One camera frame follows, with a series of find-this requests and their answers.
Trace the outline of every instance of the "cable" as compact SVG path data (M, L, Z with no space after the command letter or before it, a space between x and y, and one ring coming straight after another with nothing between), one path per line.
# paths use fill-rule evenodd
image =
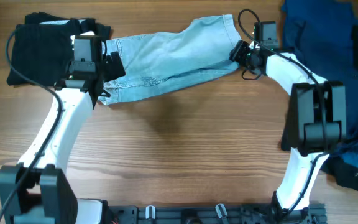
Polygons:
M50 90L49 88L47 88L46 86L43 86L41 84L39 84L36 81L33 81L29 78L27 78L26 76L24 76L23 74L21 74L20 72L18 72L13 66L12 66L12 62L11 59L9 59L9 43L11 42L11 39L13 38L13 36L15 35L15 32L17 31L17 29L15 31L12 32L12 34L9 36L7 42L6 42L6 51L5 51L5 56L6 56L6 60L10 66L10 68L12 69L13 72L16 73L16 75L20 76L22 79L24 79L25 81L39 86L41 88L43 88L44 90L48 91L50 94L52 94L58 103L58 108L57 108L57 115L55 118L55 121L52 124L52 127L50 128L50 131L47 135L47 137L45 138L44 142L42 143L42 145L40 146L40 149L38 150L38 152L35 154L34 159L32 160L32 162L30 163L30 165L28 166L28 168L25 170L25 172L23 173L23 175L20 177L19 181L17 181L15 188L11 191L11 193L9 194L8 198L5 200L4 205L2 206L1 210L0 210L0 222L2 220L2 216L4 215L7 207L9 206L10 202L13 199L13 196L15 195L15 193L19 190L19 188L21 187L21 185L23 184L23 182L26 180L27 176L30 174L30 171L34 168L35 164L38 162L38 160L41 158L42 153L46 147L46 145L48 144L50 138L52 137L52 134L55 132L55 129L57 127L57 124L60 121L60 118L62 117L62 113L63 113L63 102L62 99L60 99L60 97L53 91Z
M278 52L275 52L274 50L268 48L267 46L265 46L264 44L259 43L258 41L256 41L251 35L249 35L247 33L247 31L243 28L242 24L241 24L241 14L243 12L250 12L251 14L253 14L255 16L255 18L257 19L258 23L260 23L259 17L258 15L250 10L250 9L243 9L242 11L240 11L239 16L238 16L238 21L239 21L239 27L240 29L243 31L243 33L252 41L254 41L254 46L256 44L259 44L261 47L263 47L264 49L268 50L269 52L278 55L281 58L284 58L285 60L294 63L295 65L297 65L298 67L300 67L307 75L308 77L316 84L315 88L318 92L318 97L319 97L319 104L320 104L320 113L321 113L321 124L322 124L322 129L323 129L323 149L325 153L319 154L312 162L312 166L311 166L311 170L309 172L309 176L306 180L306 184L305 187L303 188L302 192L300 192L300 195L298 197L298 199L296 200L296 202L294 203L294 205L281 217L279 218L279 221L282 221L285 217L287 217L292 211L294 211L294 209L296 208L296 206L299 204L299 202L301 201L301 199L303 198L305 192L307 191L308 187L309 187L309 183L310 180L313 176L313 172L314 172L314 168L316 167L316 163L317 160L322 157L327 155L328 153L326 153L328 151L328 145L327 145L327 139L326 139L326 133L327 133L327 127L326 127L326 114L325 114L325 102L324 102L324 95L323 95L323 91L321 90L321 87L319 86L319 83L317 82L317 80L313 77L312 72L309 72L302 64L298 63L297 61L293 60L290 57L286 57Z

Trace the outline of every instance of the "light blue jeans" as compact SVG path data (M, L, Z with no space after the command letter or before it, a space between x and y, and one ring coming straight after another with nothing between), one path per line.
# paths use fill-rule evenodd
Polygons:
M238 68L229 60L240 40L232 15L195 19L181 33L158 32L106 42L118 51L126 75L104 84L105 105L142 100L214 80Z

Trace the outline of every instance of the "wooden surface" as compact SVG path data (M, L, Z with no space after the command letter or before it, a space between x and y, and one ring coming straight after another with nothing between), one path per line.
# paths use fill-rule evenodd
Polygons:
M277 0L19 2L0 0L0 166L15 164L27 150L52 102L40 88L6 84L6 39L26 14L95 17L112 26L113 37L179 32L195 18L237 17L245 7L263 21L280 19ZM358 16L358 1L354 9ZM253 22L244 16L246 29ZM278 148L287 103L272 80L246 82L236 72L144 101L98 105L78 135L68 180L77 197L111 205L267 203L289 158ZM326 204L330 223L358 223L358 192L324 173L311 200Z

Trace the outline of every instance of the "tabletop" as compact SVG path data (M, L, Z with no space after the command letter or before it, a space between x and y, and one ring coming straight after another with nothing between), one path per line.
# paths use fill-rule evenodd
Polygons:
M0 0L0 167L14 165L41 127L52 97L34 86L6 84L6 39L31 12L93 17L114 29L112 38L180 32L193 19L243 8L262 21L280 21L278 0ZM358 17L358 1L354 1ZM244 15L252 29L254 18ZM289 153L279 148L288 94L264 77L241 72L133 103L96 105L80 130L67 178L78 198L110 205L269 203ZM325 203L329 223L358 223L358 192L319 173L310 200Z

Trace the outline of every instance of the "wood grain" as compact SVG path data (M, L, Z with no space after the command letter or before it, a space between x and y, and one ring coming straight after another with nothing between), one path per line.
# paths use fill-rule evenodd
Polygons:
M113 37L180 32L195 18L236 17L245 7L280 20L276 0L20 2L0 0L0 166L27 150L52 102L39 88L6 85L5 42L26 14L95 17ZM358 1L354 9L358 15ZM244 18L246 29L253 22ZM78 135L68 180L77 197L111 205L267 203L288 162L278 148L287 103L274 81L245 82L236 72L148 100L98 105ZM326 204L330 223L358 223L358 192L330 176L320 173L311 200Z

